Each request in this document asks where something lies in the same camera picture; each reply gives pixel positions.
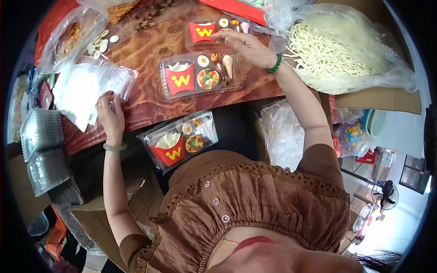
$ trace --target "hand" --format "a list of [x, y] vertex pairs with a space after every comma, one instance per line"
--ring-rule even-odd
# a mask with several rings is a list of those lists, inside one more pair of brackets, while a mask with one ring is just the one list
[[214, 33], [210, 38], [225, 44], [241, 54], [250, 63], [263, 68], [272, 69], [276, 65], [276, 53], [269, 50], [255, 36], [236, 31]]
[[[109, 101], [113, 102], [114, 111], [109, 106]], [[121, 110], [120, 94], [114, 94], [112, 91], [105, 92], [97, 100], [96, 109], [107, 136], [106, 144], [120, 146], [125, 131], [125, 116]]]

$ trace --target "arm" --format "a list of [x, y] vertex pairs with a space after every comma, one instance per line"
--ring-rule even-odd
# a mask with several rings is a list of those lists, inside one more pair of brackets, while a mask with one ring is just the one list
[[[211, 38], [218, 40], [218, 42], [224, 39], [229, 47], [260, 68], [271, 69], [276, 64], [276, 54], [252, 35], [236, 31], [223, 31], [211, 35]], [[325, 113], [309, 88], [285, 62], [279, 65], [274, 74], [305, 131], [304, 151], [318, 143], [327, 144], [333, 148], [331, 130]]]
[[[114, 102], [114, 112], [109, 101]], [[120, 95], [106, 92], [96, 104], [100, 123], [105, 129], [110, 146], [120, 146], [125, 129], [125, 117], [120, 105]], [[115, 241], [121, 241], [130, 234], [144, 234], [129, 212], [123, 173], [121, 172], [120, 152], [106, 151], [103, 170], [103, 198], [109, 225]]]
[[275, 76], [305, 131], [304, 151], [318, 143], [334, 148], [331, 129], [326, 120], [325, 112], [308, 87], [299, 79], [293, 69], [284, 62], [279, 65]]

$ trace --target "wooden table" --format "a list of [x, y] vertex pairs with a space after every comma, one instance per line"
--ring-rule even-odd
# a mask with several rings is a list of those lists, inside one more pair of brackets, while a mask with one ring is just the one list
[[[221, 12], [200, 4], [194, 14], [220, 16]], [[188, 14], [181, 15], [144, 31], [135, 31], [131, 38], [117, 45], [117, 48], [108, 54], [111, 61], [139, 72], [124, 106], [125, 132], [201, 110], [282, 95], [273, 76], [268, 75], [263, 69], [242, 61], [244, 77], [242, 89], [167, 101], [162, 93], [159, 63], [165, 57], [189, 52], [185, 48], [187, 16]], [[259, 34], [257, 37], [268, 46], [268, 35]], [[62, 125], [68, 156], [106, 140], [99, 121], [96, 126], [89, 125], [85, 133], [82, 133], [65, 116], [62, 117]]]

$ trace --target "stack of plastic containers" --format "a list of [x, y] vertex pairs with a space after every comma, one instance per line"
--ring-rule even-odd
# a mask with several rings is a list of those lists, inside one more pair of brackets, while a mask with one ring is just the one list
[[70, 178], [60, 145], [64, 142], [61, 113], [31, 109], [21, 129], [24, 161], [35, 196], [40, 196]]

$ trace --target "green bead bracelet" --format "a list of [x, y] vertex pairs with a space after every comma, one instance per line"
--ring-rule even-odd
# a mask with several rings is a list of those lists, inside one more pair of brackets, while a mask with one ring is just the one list
[[279, 65], [281, 64], [282, 55], [279, 53], [276, 53], [276, 55], [277, 55], [276, 64], [274, 65], [274, 67], [272, 69], [267, 70], [267, 74], [271, 74], [271, 73], [275, 72], [277, 70], [277, 68], [279, 67]]

